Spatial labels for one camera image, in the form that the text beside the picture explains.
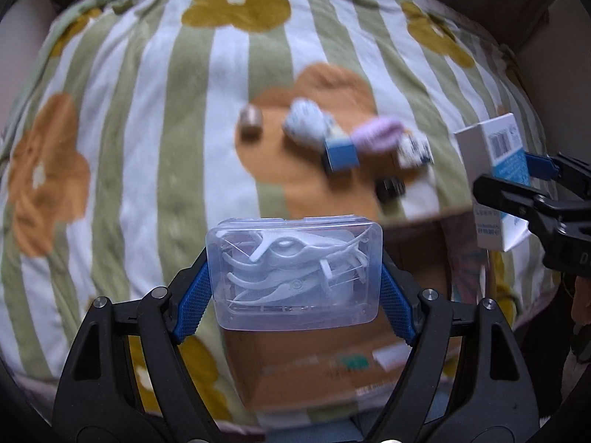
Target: white box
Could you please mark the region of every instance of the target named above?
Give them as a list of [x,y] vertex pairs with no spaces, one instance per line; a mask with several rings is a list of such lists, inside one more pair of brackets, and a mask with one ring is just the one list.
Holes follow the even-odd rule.
[[[483,121],[456,133],[470,188],[480,175],[530,184],[519,129],[512,113]],[[508,251],[527,235],[527,221],[474,202],[478,246]]]

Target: striped blanket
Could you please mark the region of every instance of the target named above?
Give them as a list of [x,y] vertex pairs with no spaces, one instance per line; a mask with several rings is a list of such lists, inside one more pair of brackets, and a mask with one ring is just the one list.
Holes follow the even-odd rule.
[[[283,143],[295,97],[347,131],[395,116],[428,137],[435,164],[401,172],[376,160],[350,185],[331,185],[316,157]],[[264,116],[256,143],[236,137],[249,102]],[[453,133],[508,111],[527,149],[543,154],[510,52],[433,0],[81,1],[52,26],[2,135],[2,358],[55,384],[93,298],[138,299],[167,284],[230,217],[355,213],[387,229],[466,211]],[[382,207],[373,181],[384,172],[407,194]],[[552,283],[539,242],[520,248],[495,266],[526,311]],[[144,405],[157,411],[137,340],[131,349]],[[243,408],[211,308],[181,352],[217,421],[293,422]]]

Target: mustard yellow flower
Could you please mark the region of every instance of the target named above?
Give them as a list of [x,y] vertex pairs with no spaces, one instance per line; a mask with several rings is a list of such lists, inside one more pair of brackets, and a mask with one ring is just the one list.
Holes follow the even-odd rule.
[[76,151],[76,135],[76,106],[69,94],[58,93],[14,149],[8,202],[14,206],[14,238],[28,257],[51,252],[56,222],[71,223],[85,214],[90,169]]
[[[206,346],[196,336],[191,336],[179,346],[179,351],[188,374],[190,374],[191,380],[193,380],[195,388],[212,418],[232,421],[226,397],[214,386],[218,381],[219,372],[216,361]],[[160,413],[156,394],[146,368],[140,337],[129,337],[129,352],[144,409],[149,413]]]
[[400,6],[409,21],[409,34],[422,46],[439,55],[449,56],[462,68],[474,66],[474,59],[457,44],[456,37],[442,18],[423,13],[411,1],[403,1]]
[[101,15],[102,11],[100,8],[91,8],[87,12],[82,13],[70,24],[70,26],[68,26],[68,28],[66,28],[66,31],[61,34],[61,37],[58,38],[53,49],[51,50],[51,53],[49,53],[49,57],[52,58],[54,56],[60,56],[61,52],[64,51],[64,48],[70,42],[70,40],[79,34],[84,28],[86,28],[86,25],[88,25],[90,19],[98,18]]
[[288,0],[193,0],[182,14],[195,28],[232,25],[245,32],[266,32],[291,16]]

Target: blue block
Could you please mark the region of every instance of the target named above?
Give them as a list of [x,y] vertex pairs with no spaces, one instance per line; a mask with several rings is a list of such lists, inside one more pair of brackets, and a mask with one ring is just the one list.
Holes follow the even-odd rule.
[[357,151],[348,138],[327,140],[324,143],[323,164],[325,170],[338,172],[359,166]]

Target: screw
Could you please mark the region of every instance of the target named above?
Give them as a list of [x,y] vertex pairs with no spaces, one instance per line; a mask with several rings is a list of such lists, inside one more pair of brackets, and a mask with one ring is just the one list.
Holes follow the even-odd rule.
[[102,308],[103,306],[105,306],[107,304],[107,298],[106,296],[99,296],[98,298],[96,298],[93,302],[92,302],[92,306],[95,308]]
[[483,299],[482,304],[486,309],[495,309],[496,308],[496,301],[494,301],[490,298]]
[[427,288],[423,290],[423,298],[429,301],[434,301],[439,297],[439,293],[437,293],[433,288]]
[[167,293],[168,289],[165,286],[158,286],[152,290],[150,295],[152,295],[153,298],[164,298]]

